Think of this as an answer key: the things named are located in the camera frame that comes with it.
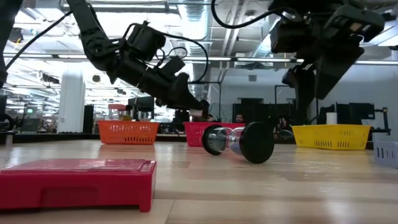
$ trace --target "red plastic lid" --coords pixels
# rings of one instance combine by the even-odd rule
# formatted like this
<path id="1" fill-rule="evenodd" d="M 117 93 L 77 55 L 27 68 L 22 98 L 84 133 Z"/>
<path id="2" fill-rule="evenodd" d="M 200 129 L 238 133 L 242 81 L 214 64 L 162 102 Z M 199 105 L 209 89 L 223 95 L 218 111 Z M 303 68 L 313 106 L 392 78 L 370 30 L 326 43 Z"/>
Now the red plastic lid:
<path id="1" fill-rule="evenodd" d="M 145 159 L 45 159 L 7 167 L 2 174 L 31 173 L 93 173 L 93 172 L 150 172 L 156 161 Z"/>
<path id="2" fill-rule="evenodd" d="M 110 104 L 108 105 L 108 109 L 125 110 L 126 105 Z"/>

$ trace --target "red box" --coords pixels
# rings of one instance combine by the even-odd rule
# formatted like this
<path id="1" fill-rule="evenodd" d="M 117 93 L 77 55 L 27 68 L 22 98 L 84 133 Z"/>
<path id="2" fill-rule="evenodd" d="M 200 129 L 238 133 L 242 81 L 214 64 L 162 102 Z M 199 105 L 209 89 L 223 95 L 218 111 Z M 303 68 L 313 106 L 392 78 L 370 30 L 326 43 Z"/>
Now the red box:
<path id="1" fill-rule="evenodd" d="M 0 209 L 139 205 L 154 198 L 156 161 L 49 159 L 0 170 Z"/>

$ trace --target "person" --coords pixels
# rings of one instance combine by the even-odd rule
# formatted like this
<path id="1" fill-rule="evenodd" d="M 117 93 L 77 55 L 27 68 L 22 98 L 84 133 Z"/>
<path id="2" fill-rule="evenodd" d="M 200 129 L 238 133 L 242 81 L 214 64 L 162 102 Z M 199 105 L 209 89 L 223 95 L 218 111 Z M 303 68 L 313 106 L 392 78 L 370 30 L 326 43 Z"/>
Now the person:
<path id="1" fill-rule="evenodd" d="M 213 117 L 213 115 L 208 114 L 207 117 L 206 117 L 206 121 L 207 121 L 207 122 L 214 122 L 214 117 Z"/>
<path id="2" fill-rule="evenodd" d="M 235 123 L 244 123 L 243 115 L 237 114 L 235 117 Z"/>
<path id="3" fill-rule="evenodd" d="M 280 118 L 279 124 L 280 124 L 280 130 L 293 131 L 292 127 L 290 126 L 290 124 L 288 122 L 288 119 L 285 116 L 282 116 Z"/>

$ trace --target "plastic basket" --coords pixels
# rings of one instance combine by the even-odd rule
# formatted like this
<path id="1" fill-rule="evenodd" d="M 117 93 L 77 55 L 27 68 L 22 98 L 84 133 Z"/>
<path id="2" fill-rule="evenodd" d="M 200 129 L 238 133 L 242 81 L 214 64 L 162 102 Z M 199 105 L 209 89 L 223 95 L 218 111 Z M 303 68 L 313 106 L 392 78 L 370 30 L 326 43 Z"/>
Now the plastic basket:
<path id="1" fill-rule="evenodd" d="M 373 151 L 377 164 L 398 168 L 398 142 L 373 142 Z"/>
<path id="2" fill-rule="evenodd" d="M 242 123 L 184 122 L 185 134 L 187 135 L 188 146 L 200 147 L 201 136 L 204 130 L 207 127 L 215 124 L 232 129 L 244 127 L 244 124 Z"/>
<path id="3" fill-rule="evenodd" d="M 98 121 L 104 144 L 153 144 L 159 123 L 145 121 Z"/>
<path id="4" fill-rule="evenodd" d="M 299 147 L 363 150 L 370 129 L 368 125 L 325 124 L 293 126 L 293 133 Z"/>

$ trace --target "black lid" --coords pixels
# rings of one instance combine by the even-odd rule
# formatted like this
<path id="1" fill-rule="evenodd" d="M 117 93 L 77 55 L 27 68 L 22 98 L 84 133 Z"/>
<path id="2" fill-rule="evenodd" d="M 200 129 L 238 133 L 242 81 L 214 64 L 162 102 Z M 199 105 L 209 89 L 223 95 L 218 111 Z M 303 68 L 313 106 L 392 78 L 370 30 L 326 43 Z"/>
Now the black lid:
<path id="1" fill-rule="evenodd" d="M 271 125 L 262 122 L 248 124 L 239 140 L 242 155 L 254 164 L 267 161 L 274 152 L 274 144 Z"/>
<path id="2" fill-rule="evenodd" d="M 226 148 L 226 141 L 225 139 L 210 139 L 209 135 L 213 134 L 216 128 L 222 128 L 219 124 L 214 124 L 207 127 L 201 138 L 201 144 L 205 148 L 206 152 L 210 153 L 211 155 L 218 156 L 221 154 L 220 151 L 224 151 Z"/>

